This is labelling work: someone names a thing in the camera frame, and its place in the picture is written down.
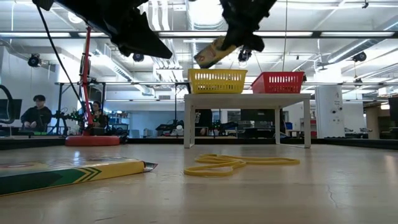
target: wooden floor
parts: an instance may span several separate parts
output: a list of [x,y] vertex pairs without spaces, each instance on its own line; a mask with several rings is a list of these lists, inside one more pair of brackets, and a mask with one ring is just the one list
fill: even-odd
[[[183,168],[203,153],[284,156],[302,163],[247,166],[223,178],[183,175]],[[74,156],[126,156],[159,166],[146,174],[0,197],[0,222],[398,223],[398,151],[325,145],[0,151],[1,163]]]

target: yellow rubber band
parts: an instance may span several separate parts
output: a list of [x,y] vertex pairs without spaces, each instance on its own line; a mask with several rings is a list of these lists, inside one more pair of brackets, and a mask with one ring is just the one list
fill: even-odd
[[[200,177],[217,176],[224,177],[233,174],[234,169],[244,167],[246,164],[252,165],[297,165],[298,159],[289,159],[283,157],[243,157],[226,156],[217,154],[203,154],[195,159],[195,162],[214,165],[187,167],[184,169],[185,175],[195,175]],[[230,167],[227,171],[209,171],[208,169]]]

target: table leg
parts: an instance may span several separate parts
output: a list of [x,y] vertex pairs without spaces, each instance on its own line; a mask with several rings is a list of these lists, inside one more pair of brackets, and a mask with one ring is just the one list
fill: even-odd
[[192,147],[195,144],[195,118],[196,118],[196,112],[195,112],[195,107],[191,105],[191,140],[190,140],[190,147]]
[[185,101],[184,113],[184,148],[188,149],[191,145],[191,104]]
[[280,109],[275,109],[275,142],[280,144]]
[[304,148],[311,148],[311,111],[310,100],[304,100]]

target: white table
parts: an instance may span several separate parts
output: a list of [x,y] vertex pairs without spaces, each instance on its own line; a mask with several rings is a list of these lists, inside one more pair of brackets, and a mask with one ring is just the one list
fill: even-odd
[[195,144],[195,110],[197,109],[273,109],[275,140],[280,144],[279,110],[303,102],[304,147],[311,147],[311,94],[187,94],[185,95],[184,147]]

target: yellow basket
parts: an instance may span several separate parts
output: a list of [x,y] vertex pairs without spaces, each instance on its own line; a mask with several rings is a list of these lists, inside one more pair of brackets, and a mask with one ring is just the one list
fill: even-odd
[[189,69],[192,93],[242,93],[247,70]]

